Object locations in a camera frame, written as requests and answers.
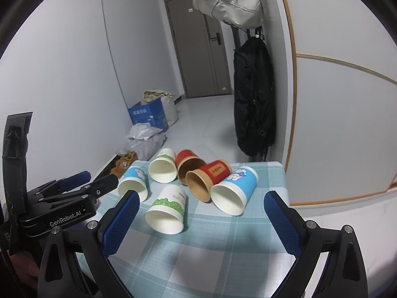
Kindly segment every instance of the blue cardboard box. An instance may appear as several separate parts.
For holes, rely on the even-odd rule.
[[[168,123],[160,98],[146,105],[133,106],[128,109],[128,113],[133,124],[148,122],[153,127],[163,129],[162,132],[168,130]]]

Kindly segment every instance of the door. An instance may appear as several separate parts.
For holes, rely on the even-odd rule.
[[[193,8],[193,0],[167,0],[167,12],[187,97],[230,93],[220,24]]]

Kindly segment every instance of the metal screw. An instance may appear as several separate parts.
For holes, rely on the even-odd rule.
[[[59,226],[55,226],[51,229],[51,233],[57,234],[60,230],[61,230],[61,228]]]
[[[306,226],[307,226],[308,228],[316,228],[316,227],[317,227],[317,224],[316,224],[316,222],[314,222],[314,221],[307,221],[307,222],[306,222]]]
[[[346,231],[347,233],[353,233],[353,228],[352,228],[350,225],[346,225],[346,226],[345,226],[345,231]]]
[[[87,224],[87,227],[90,229],[90,230],[93,230],[94,228],[96,228],[98,226],[98,222],[97,221],[90,221],[90,222],[88,222],[88,224]]]

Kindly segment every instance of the black bag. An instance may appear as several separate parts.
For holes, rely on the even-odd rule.
[[[274,143],[273,67],[265,43],[249,38],[234,53],[234,123],[237,144],[247,155],[265,155]]]

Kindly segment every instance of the door handle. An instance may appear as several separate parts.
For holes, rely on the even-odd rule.
[[[222,45],[221,35],[219,33],[216,33],[216,37],[210,38],[210,41],[214,41],[214,40],[218,41],[218,45]]]

